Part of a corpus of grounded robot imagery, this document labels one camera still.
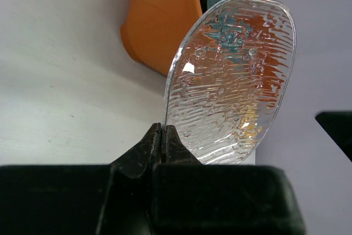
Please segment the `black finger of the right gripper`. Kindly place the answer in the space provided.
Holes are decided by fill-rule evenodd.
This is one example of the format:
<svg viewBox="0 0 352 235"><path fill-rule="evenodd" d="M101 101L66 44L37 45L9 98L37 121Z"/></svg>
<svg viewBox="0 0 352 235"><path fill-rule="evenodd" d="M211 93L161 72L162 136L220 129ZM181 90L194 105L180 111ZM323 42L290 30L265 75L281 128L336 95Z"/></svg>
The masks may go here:
<svg viewBox="0 0 352 235"><path fill-rule="evenodd" d="M322 111L315 120L351 161L351 111Z"/></svg>

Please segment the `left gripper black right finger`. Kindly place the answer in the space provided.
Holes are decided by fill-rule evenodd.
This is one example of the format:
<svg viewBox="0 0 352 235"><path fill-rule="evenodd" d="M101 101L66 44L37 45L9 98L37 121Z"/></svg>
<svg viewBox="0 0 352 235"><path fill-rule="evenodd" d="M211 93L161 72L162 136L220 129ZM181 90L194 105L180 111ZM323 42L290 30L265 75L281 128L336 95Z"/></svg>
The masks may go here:
<svg viewBox="0 0 352 235"><path fill-rule="evenodd" d="M165 128L152 170L151 221L159 234L305 234L293 187L272 166L203 165Z"/></svg>

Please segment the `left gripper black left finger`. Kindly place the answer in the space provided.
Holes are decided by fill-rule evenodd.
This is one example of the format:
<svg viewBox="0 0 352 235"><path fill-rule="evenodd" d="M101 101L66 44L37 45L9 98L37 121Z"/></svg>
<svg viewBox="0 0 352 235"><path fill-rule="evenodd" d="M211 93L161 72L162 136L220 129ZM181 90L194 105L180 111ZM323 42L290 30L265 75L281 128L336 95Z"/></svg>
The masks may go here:
<svg viewBox="0 0 352 235"><path fill-rule="evenodd" d="M150 167L161 143L153 124L102 165L1 167L1 234L151 234Z"/></svg>

